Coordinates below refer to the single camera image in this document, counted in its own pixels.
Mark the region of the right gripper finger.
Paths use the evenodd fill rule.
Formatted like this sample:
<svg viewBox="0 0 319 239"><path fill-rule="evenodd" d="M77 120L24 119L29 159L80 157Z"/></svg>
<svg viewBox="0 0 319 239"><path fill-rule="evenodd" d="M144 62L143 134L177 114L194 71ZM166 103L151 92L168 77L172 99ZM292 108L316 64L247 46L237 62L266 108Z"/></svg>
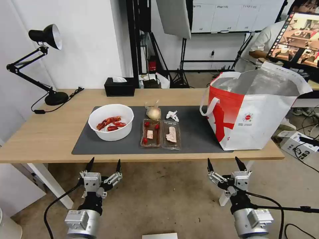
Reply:
<svg viewBox="0 0 319 239"><path fill-rule="evenodd" d="M218 173L214 172L212 163L210 161L209 158L207 158L207 177L208 179L213 182L215 185L217 185L218 187L220 187L221 185L223 185L224 183L226 183L226 179L223 178L221 175L219 175Z"/></svg>
<svg viewBox="0 0 319 239"><path fill-rule="evenodd" d="M249 178L250 176L250 171L247 170L245 164L236 156L235 161L237 163L237 166L239 168L239 171L236 172L236 177L237 178Z"/></svg>

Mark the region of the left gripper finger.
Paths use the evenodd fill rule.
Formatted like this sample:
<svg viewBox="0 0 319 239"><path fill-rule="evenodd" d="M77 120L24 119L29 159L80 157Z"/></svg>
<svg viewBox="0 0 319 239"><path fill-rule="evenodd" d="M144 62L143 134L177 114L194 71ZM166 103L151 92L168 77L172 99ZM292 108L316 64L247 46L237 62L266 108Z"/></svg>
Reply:
<svg viewBox="0 0 319 239"><path fill-rule="evenodd" d="M121 160L119 159L116 166L116 172L104 180L104 190L109 191L113 189L122 178L123 174L121 172Z"/></svg>
<svg viewBox="0 0 319 239"><path fill-rule="evenodd" d="M86 165L84 171L80 171L80 175L81 175L81 178L84 178L88 173L91 172L91 169L93 167L93 164L94 164L94 158L93 157Z"/></svg>

